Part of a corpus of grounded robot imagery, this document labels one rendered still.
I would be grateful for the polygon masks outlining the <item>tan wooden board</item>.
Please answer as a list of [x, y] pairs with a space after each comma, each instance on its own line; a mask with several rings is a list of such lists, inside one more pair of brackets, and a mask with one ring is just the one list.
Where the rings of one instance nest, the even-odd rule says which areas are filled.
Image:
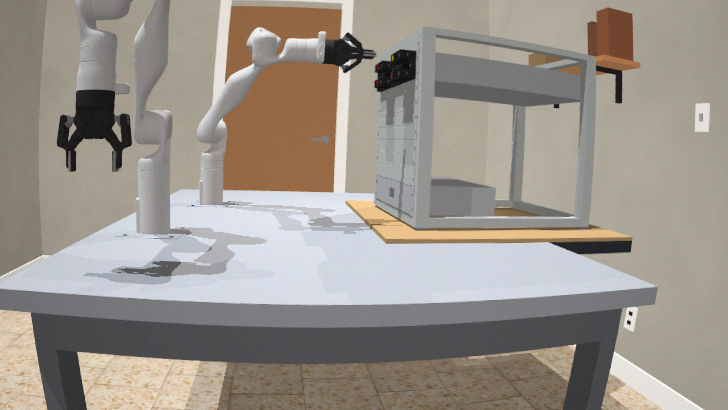
[[[538, 243], [538, 242], [592, 242], [632, 241], [632, 237], [590, 225], [586, 229], [575, 227], [544, 228], [426, 228], [413, 226], [387, 211], [376, 207], [374, 201], [345, 200], [345, 203], [385, 243]], [[531, 214], [518, 209], [496, 208], [494, 216], [509, 217]], [[596, 228], [595, 228], [596, 227]], [[590, 229], [591, 228], [591, 229]]]

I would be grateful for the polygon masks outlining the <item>grey metal rack frame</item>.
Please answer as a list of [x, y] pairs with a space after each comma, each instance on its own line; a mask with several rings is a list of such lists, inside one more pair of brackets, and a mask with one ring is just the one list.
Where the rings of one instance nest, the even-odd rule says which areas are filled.
[[[565, 60], [528, 66], [438, 52], [435, 55], [436, 38], [526, 51]], [[376, 207], [413, 226], [415, 230], [589, 227], [595, 146], [596, 56], [425, 26], [381, 54], [380, 60], [391, 61], [391, 55], [400, 49], [416, 51], [416, 77], [378, 93], [374, 189]], [[575, 66], [580, 66], [580, 75], [557, 71]], [[477, 187], [442, 186], [431, 182], [434, 94], [435, 97], [460, 99], [435, 87], [467, 100], [487, 102], [472, 94], [475, 93], [493, 103], [508, 104], [500, 97], [516, 105], [513, 106], [509, 200], [495, 199], [496, 188], [490, 186], [463, 180]], [[543, 105], [580, 102], [574, 215], [521, 201], [525, 114], [529, 106], [514, 97], [531, 106], [540, 106], [537, 102]], [[488, 217], [494, 216], [495, 207], [516, 208], [543, 217]]]

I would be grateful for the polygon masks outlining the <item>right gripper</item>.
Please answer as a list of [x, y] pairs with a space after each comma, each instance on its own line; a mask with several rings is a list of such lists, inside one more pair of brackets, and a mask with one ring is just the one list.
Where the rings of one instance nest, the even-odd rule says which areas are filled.
[[[115, 91], [76, 91], [76, 114], [74, 117], [60, 116], [57, 137], [57, 146], [66, 151], [66, 167], [69, 172], [76, 171], [75, 148], [83, 139], [93, 138], [105, 138], [114, 149], [112, 151], [112, 171], [118, 172], [118, 168], [122, 167], [122, 151], [132, 145], [130, 116], [124, 113], [115, 116], [114, 104]], [[77, 129], [68, 141], [69, 129], [73, 122]], [[121, 126], [122, 142], [112, 130], [115, 122]]]

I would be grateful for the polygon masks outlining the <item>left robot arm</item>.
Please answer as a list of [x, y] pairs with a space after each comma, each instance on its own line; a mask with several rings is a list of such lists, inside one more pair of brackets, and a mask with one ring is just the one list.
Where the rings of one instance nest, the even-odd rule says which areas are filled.
[[227, 127], [221, 119], [244, 100], [265, 66], [283, 62], [324, 63], [325, 39], [326, 32], [321, 31], [318, 39], [287, 39], [283, 52], [276, 55], [276, 47], [278, 49], [281, 43], [278, 36], [260, 27], [252, 32], [247, 48], [252, 51], [254, 64], [229, 77], [197, 130], [200, 142], [211, 143], [210, 148], [201, 154], [200, 205], [223, 204]]

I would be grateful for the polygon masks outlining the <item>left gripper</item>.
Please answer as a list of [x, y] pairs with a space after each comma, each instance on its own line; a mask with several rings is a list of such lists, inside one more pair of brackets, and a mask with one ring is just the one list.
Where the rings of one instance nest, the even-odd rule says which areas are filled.
[[[355, 46], [357, 48], [351, 47], [351, 45], [348, 44], [346, 41], [350, 41], [354, 45], [356, 44]], [[352, 54], [351, 52], [358, 54]], [[374, 50], [363, 49], [362, 43], [360, 43], [355, 37], [347, 32], [342, 39], [325, 39], [325, 55], [324, 63], [322, 64], [334, 64], [340, 66], [343, 70], [343, 73], [347, 73], [349, 70], [360, 64], [362, 59], [373, 59], [375, 57], [376, 52], [374, 52]], [[350, 61], [351, 58], [357, 59], [357, 61], [355, 61], [350, 66], [343, 65]]]

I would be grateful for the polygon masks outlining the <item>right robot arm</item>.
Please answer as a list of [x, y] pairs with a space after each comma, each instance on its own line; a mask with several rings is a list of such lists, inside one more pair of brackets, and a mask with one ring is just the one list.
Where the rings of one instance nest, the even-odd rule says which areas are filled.
[[[133, 0], [132, 0], [133, 1]], [[77, 74], [79, 90], [111, 90], [130, 94], [128, 83], [116, 83], [117, 36], [98, 30], [96, 20], [125, 17], [131, 0], [76, 0], [81, 49]], [[156, 0], [139, 29], [133, 47], [134, 137], [138, 144], [159, 149], [138, 162], [137, 233], [158, 235], [170, 230], [170, 111], [147, 111], [148, 97], [168, 63], [170, 0]], [[116, 86], [116, 88], [115, 88]]]

